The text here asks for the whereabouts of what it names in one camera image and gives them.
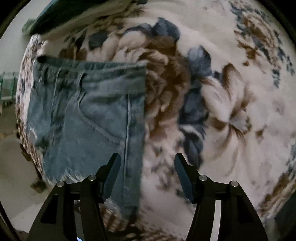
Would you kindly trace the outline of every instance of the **shorts waistband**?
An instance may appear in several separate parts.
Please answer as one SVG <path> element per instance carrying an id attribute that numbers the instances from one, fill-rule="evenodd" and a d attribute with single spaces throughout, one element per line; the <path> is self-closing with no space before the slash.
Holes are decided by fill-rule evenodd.
<path id="1" fill-rule="evenodd" d="M 145 92 L 146 63 L 86 62 L 40 56 L 34 71 L 48 84 L 79 85 L 101 95 Z"/>

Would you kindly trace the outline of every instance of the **floral bedsheet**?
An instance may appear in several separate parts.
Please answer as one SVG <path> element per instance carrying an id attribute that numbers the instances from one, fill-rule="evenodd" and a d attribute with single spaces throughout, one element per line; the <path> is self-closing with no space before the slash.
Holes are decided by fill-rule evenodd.
<path id="1" fill-rule="evenodd" d="M 257 1 L 133 1 L 56 36 L 31 38 L 17 87 L 21 138 L 41 173 L 25 132 L 36 56 L 147 62 L 141 207 L 129 221 L 102 211 L 117 237 L 186 238 L 194 206 L 174 171 L 176 153 L 214 181 L 237 180 L 264 224 L 296 189 L 295 46 Z"/>

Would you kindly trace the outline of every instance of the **denim shorts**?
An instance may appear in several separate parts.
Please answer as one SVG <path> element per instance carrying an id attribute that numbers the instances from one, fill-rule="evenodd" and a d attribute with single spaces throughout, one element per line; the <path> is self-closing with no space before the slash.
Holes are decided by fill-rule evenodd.
<path id="1" fill-rule="evenodd" d="M 111 200 L 131 214 L 140 198 L 145 74 L 144 64 L 36 59 L 27 132 L 43 153 L 45 180 L 84 179 L 117 152 Z"/>

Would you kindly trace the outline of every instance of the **metal pin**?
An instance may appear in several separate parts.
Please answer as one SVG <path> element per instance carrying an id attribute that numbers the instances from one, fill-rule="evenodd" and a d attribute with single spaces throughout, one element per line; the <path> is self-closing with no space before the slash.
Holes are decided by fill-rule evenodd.
<path id="1" fill-rule="evenodd" d="M 200 175 L 200 176 L 199 176 L 199 179 L 200 179 L 201 181 L 206 181 L 206 180 L 207 180 L 207 176 L 205 176 L 205 175 Z"/>
<path id="2" fill-rule="evenodd" d="M 96 175 L 90 175 L 90 176 L 89 176 L 89 180 L 90 180 L 90 181 L 94 181 L 94 180 L 96 180 Z"/>
<path id="3" fill-rule="evenodd" d="M 63 185 L 65 185 L 65 182 L 64 182 L 64 181 L 59 181 L 59 182 L 57 183 L 57 186 L 58 186 L 59 188 L 61 188 Z"/>
<path id="4" fill-rule="evenodd" d="M 234 187 L 238 187 L 239 183 L 237 181 L 231 181 L 231 185 Z"/>

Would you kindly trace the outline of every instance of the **green basket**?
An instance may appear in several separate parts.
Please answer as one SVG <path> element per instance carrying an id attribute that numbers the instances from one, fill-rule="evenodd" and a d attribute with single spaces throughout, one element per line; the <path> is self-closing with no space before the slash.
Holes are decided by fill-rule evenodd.
<path id="1" fill-rule="evenodd" d="M 15 99 L 19 72 L 3 72 L 0 74 L 0 102 Z"/>

